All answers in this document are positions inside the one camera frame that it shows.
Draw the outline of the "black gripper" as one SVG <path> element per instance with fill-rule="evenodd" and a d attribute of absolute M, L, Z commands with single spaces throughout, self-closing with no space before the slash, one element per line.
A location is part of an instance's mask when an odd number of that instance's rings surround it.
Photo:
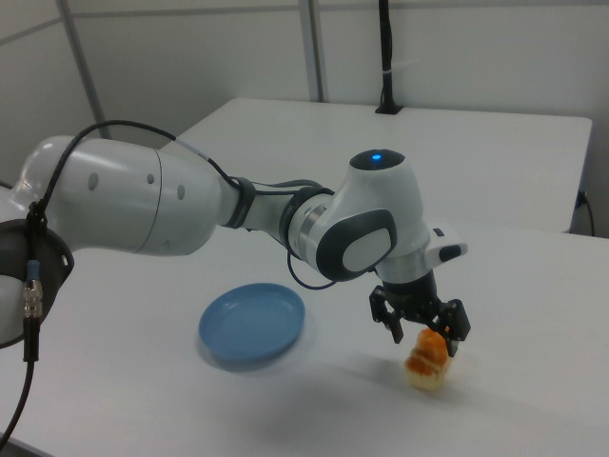
<path fill-rule="evenodd" d="M 408 283 L 383 281 L 370 293 L 369 304 L 373 321 L 391 333 L 395 344 L 403 339 L 401 319 L 425 324 L 443 338 L 450 358 L 455 357 L 460 342 L 466 339 L 471 329 L 460 299 L 442 302 L 438 297 L 433 271 Z"/>

